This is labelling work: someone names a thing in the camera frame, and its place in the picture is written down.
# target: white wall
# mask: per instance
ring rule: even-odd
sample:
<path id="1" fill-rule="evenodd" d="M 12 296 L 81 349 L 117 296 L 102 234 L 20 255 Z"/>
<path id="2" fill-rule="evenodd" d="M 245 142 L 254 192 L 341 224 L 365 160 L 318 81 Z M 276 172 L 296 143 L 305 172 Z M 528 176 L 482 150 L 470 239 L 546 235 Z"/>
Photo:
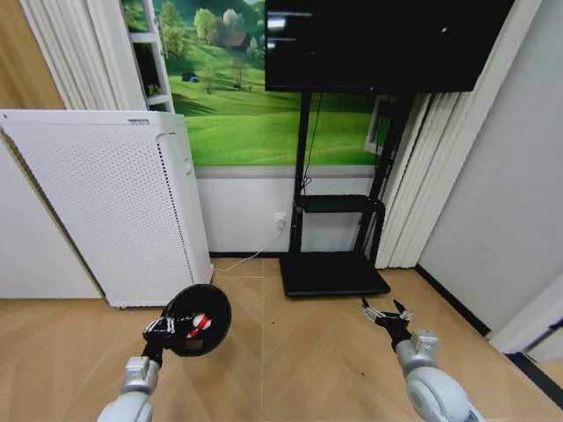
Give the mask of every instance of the white wall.
<path id="1" fill-rule="evenodd" d="M 544 0 L 420 258 L 493 331 L 563 271 L 561 22 Z"/>
<path id="2" fill-rule="evenodd" d="M 0 297 L 94 298 L 99 292 L 0 136 Z"/>
<path id="3" fill-rule="evenodd" d="M 286 212 L 280 237 L 266 251 L 287 251 L 292 178 L 198 178 L 209 250 L 258 251 L 275 235 L 274 213 Z M 371 178 L 314 178 L 308 194 L 367 193 Z M 316 214 L 303 218 L 303 251 L 347 251 L 359 214 Z"/>

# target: white air purifier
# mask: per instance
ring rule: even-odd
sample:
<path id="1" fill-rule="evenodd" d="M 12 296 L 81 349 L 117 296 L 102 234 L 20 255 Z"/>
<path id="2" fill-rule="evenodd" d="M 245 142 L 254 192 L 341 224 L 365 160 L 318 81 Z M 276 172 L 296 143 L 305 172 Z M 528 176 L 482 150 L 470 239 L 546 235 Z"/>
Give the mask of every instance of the white air purifier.
<path id="1" fill-rule="evenodd" d="M 210 282 L 184 116 L 2 110 L 0 125 L 112 306 Z"/>

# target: wooden floor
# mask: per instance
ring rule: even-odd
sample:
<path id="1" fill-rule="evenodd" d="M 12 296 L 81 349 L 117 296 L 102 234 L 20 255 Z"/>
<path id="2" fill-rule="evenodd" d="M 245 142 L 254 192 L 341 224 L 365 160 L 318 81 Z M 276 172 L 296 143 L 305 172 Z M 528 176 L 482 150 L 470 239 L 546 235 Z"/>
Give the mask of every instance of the wooden floor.
<path id="1" fill-rule="evenodd" d="M 537 367 L 563 389 L 563 358 L 538 362 Z"/>
<path id="2" fill-rule="evenodd" d="M 217 259 L 225 268 L 233 259 Z M 392 295 L 371 300 L 414 311 L 411 328 L 441 339 L 440 366 L 488 420 L 563 421 L 563 413 L 414 271 L 385 271 Z M 217 275 L 230 332 L 214 352 L 166 352 L 152 402 L 156 421 L 418 420 L 383 329 L 358 299 L 294 302 L 276 259 Z M 157 309 L 104 301 L 0 301 L 0 421 L 93 421 L 119 391 Z"/>

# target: power outlet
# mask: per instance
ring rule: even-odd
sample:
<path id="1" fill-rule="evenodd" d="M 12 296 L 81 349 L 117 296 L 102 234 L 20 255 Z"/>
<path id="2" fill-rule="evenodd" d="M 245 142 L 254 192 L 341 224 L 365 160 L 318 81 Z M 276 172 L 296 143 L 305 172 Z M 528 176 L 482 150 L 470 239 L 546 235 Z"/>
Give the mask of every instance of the power outlet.
<path id="1" fill-rule="evenodd" d="M 286 213 L 274 213 L 274 221 L 279 231 L 282 231 L 285 227 L 285 216 Z"/>

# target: vertical blind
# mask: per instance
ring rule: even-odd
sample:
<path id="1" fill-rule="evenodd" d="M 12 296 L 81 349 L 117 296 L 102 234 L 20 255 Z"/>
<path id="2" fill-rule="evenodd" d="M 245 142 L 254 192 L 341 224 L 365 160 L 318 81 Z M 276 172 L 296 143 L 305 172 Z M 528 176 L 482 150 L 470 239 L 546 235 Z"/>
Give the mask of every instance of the vertical blind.
<path id="1" fill-rule="evenodd" d="M 384 196 L 387 216 L 377 268 L 418 262 L 540 4 L 515 1 L 472 92 L 417 98 Z"/>
<path id="2" fill-rule="evenodd" d="M 146 110 L 119 0 L 20 0 L 67 109 Z"/>

